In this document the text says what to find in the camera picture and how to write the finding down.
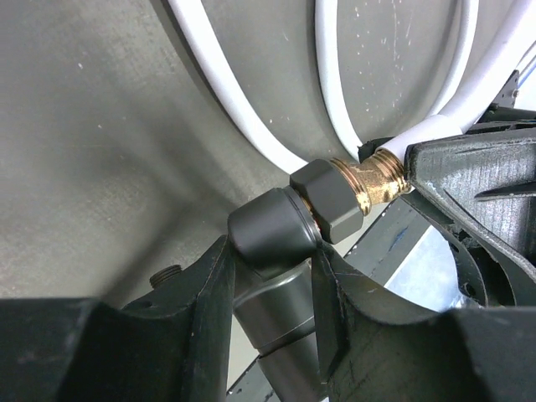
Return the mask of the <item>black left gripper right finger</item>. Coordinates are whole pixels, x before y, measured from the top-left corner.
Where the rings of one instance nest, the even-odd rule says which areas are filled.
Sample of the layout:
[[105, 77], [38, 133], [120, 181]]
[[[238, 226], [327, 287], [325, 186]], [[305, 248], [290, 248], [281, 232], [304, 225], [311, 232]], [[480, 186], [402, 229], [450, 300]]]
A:
[[312, 256], [321, 381], [332, 401], [532, 401], [535, 310], [433, 312], [382, 287], [333, 247]]

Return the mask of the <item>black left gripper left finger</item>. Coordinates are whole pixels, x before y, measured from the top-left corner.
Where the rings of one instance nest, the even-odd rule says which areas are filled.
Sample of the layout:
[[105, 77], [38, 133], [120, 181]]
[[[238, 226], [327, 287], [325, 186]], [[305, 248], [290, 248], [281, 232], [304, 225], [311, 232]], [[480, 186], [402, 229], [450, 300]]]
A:
[[223, 401], [233, 299], [226, 237], [121, 309], [95, 298], [1, 302], [4, 401]]

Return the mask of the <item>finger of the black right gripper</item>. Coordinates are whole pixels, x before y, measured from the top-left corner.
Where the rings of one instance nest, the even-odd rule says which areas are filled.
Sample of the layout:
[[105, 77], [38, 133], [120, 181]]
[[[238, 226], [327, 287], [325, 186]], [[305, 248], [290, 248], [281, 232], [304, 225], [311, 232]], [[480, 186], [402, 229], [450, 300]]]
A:
[[[471, 130], [471, 127], [474, 127], [476, 124], [484, 123], [495, 123], [495, 122], [506, 122], [506, 121], [535, 121], [535, 106], [533, 109], [515, 109], [514, 104], [518, 96], [519, 89], [528, 77], [529, 72], [519, 72], [514, 70], [510, 75], [509, 79], [506, 81], [500, 92], [497, 94], [493, 102], [488, 106], [488, 108], [479, 116], [477, 120], [474, 121], [474, 124], [470, 126], [465, 132]], [[445, 130], [441, 131], [439, 129], [434, 129], [431, 131], [431, 123], [434, 121], [440, 121], [437, 118], [427, 118], [425, 123], [419, 123], [417, 128], [425, 129], [425, 134], [422, 134], [422, 130], [418, 131], [418, 138], [416, 142], [426, 142], [431, 141], [432, 139], [444, 138], [433, 136], [431, 134], [440, 134]], [[370, 140], [366, 142], [363, 146], [358, 148], [358, 159], [362, 162], [367, 157], [370, 157], [374, 152], [382, 147], [386, 142], [391, 140], [390, 137], [378, 138], [375, 140]]]
[[535, 304], [535, 127], [477, 125], [412, 146], [415, 207], [450, 243], [461, 290], [483, 306]]

